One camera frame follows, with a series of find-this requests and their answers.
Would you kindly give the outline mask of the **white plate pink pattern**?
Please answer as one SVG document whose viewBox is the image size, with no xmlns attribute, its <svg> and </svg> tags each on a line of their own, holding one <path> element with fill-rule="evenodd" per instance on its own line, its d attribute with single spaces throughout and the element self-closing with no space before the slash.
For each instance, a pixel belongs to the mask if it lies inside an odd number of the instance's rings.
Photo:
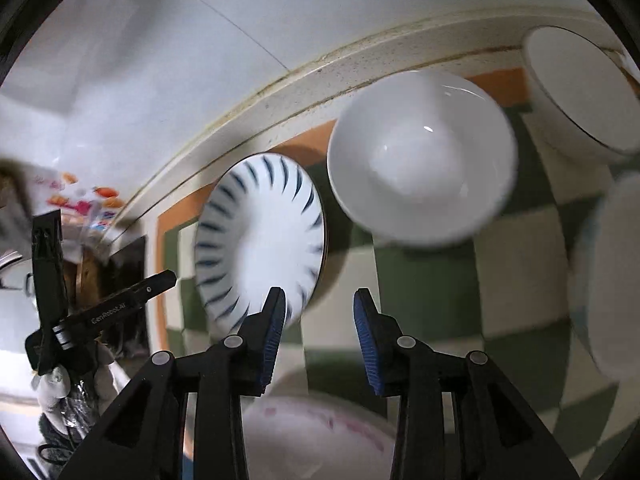
<svg viewBox="0 0 640 480">
<path fill-rule="evenodd" d="M 388 479 L 395 430 L 333 396 L 263 396 L 243 408 L 252 479 Z"/>
</svg>

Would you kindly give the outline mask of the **white bowl blue pattern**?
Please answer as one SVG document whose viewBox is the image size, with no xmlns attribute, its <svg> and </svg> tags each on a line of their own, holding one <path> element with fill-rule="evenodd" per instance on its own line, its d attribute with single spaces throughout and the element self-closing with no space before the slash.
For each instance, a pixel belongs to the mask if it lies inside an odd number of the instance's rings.
<svg viewBox="0 0 640 480">
<path fill-rule="evenodd" d="M 639 175 L 626 172 L 580 227 L 567 279 L 578 339 L 605 376 L 639 374 Z"/>
</svg>

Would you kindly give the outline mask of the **blue striped white plate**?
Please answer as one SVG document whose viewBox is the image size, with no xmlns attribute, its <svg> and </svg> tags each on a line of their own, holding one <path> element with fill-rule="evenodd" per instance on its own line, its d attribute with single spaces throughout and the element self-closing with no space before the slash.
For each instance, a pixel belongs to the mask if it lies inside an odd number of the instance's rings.
<svg viewBox="0 0 640 480">
<path fill-rule="evenodd" d="M 305 169 L 277 153 L 244 158 L 216 183 L 196 227 L 195 285 L 209 327 L 237 332 L 273 287 L 285 294 L 285 324 L 295 323 L 325 253 L 323 206 Z"/>
</svg>

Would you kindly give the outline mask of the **plain white bowl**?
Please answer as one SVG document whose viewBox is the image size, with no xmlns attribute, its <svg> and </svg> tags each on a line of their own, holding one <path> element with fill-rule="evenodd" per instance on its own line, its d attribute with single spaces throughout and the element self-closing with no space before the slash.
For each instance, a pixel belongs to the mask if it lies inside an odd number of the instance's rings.
<svg viewBox="0 0 640 480">
<path fill-rule="evenodd" d="M 408 70 L 361 90 L 331 133 L 326 171 L 349 219 L 412 247 L 473 236 L 514 188 L 518 146 L 496 100 L 474 82 Z"/>
</svg>

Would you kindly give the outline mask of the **white bowl dark rim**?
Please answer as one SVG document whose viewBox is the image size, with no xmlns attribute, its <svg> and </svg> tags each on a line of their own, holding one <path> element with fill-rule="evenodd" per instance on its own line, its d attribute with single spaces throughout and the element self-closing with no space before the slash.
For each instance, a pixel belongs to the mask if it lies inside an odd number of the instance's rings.
<svg viewBox="0 0 640 480">
<path fill-rule="evenodd" d="M 565 28 L 538 27 L 526 34 L 522 53 L 532 109 L 552 148 L 590 164 L 639 153 L 639 99 L 593 42 Z"/>
</svg>

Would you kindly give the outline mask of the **green white checkered mat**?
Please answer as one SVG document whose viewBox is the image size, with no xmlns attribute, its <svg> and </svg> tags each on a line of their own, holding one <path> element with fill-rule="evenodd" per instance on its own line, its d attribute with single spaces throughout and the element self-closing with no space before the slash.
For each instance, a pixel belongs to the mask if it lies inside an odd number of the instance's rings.
<svg viewBox="0 0 640 480">
<path fill-rule="evenodd" d="M 639 417 L 639 384 L 613 382 L 570 327 L 565 277 L 578 228 L 615 170 L 572 167 L 542 142 L 520 68 L 475 77 L 504 109 L 518 141 L 518 178 L 498 219 L 470 240 L 437 250 L 401 248 L 347 218 L 326 175 L 330 124 L 283 143 L 314 179 L 328 222 L 321 284 L 283 337 L 274 396 L 343 399 L 394 420 L 362 366 L 352 295 L 367 287 L 385 313 L 437 351 L 483 350 L 558 440 L 577 473 L 597 479 Z"/>
</svg>

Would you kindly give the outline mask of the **colourful snack package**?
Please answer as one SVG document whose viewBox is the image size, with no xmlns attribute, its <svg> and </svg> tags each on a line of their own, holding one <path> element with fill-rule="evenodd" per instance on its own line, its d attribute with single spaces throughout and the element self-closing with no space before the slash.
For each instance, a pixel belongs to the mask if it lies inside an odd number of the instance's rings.
<svg viewBox="0 0 640 480">
<path fill-rule="evenodd" d="M 70 172 L 42 167 L 26 170 L 26 192 L 34 216 L 58 211 L 67 244 L 92 245 L 125 205 L 114 188 L 88 185 Z"/>
</svg>

